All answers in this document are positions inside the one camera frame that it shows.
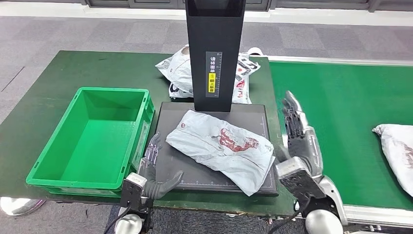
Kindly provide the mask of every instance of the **pile of packages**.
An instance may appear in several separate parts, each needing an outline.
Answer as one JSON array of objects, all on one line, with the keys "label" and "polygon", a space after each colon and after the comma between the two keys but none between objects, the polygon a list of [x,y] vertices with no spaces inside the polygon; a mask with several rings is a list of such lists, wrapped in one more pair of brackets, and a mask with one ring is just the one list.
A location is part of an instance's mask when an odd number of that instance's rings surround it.
[{"label": "pile of packages", "polygon": [[[172,57],[160,62],[156,68],[170,81],[171,98],[193,98],[189,46],[186,45]],[[248,59],[248,53],[238,55],[232,103],[251,104],[249,99],[249,75],[260,65]]]}]

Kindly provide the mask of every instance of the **metal table leg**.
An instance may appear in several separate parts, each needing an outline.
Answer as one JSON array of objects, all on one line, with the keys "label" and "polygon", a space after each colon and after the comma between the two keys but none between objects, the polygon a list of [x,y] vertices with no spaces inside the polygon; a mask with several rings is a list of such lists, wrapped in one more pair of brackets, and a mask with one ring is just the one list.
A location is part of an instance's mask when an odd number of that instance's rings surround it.
[{"label": "metal table leg", "polygon": [[0,209],[7,215],[26,215],[37,210],[46,200],[0,197]]},{"label": "metal table leg", "polygon": [[371,0],[369,1],[369,12],[374,12],[377,10],[378,6],[380,5],[382,0]]}]

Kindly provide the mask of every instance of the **black vertical pole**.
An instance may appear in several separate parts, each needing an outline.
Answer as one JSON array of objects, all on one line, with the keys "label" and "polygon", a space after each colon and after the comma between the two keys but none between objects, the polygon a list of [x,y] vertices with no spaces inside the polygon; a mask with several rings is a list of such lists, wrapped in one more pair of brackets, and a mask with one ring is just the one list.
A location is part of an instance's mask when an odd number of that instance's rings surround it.
[{"label": "black vertical pole", "polygon": [[186,0],[195,110],[231,111],[245,0]]}]

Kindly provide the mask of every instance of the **green conveyor belt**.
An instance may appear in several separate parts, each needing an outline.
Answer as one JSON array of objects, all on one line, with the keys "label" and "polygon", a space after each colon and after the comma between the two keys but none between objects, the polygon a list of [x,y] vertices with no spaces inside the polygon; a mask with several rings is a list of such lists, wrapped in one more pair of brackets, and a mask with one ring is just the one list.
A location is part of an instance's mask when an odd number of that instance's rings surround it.
[{"label": "green conveyor belt", "polygon": [[270,68],[279,116],[290,90],[316,130],[324,173],[344,204],[413,210],[371,131],[382,123],[413,125],[413,67],[271,62]]}]

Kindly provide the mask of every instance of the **package with red print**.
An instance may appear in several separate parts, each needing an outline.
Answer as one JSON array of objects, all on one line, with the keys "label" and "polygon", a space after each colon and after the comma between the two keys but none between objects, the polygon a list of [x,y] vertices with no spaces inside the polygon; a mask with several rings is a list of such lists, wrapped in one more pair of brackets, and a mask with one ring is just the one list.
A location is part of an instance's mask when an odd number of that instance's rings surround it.
[{"label": "package with red print", "polygon": [[207,114],[188,110],[166,142],[230,178],[246,195],[260,189],[275,157],[266,138]]},{"label": "package with red print", "polygon": [[413,126],[380,124],[373,129],[400,186],[413,197]]}]

